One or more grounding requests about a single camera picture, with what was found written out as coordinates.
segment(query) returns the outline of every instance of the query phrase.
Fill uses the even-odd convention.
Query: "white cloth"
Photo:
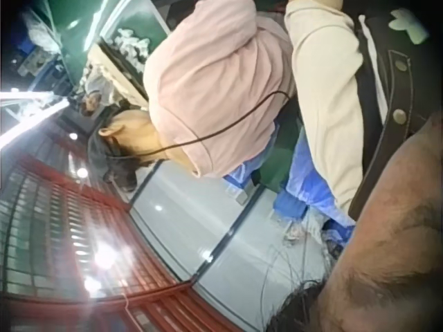
[[[285,23],[314,165],[347,212],[363,180],[363,116],[355,78],[363,57],[354,24],[313,0],[290,2]]]

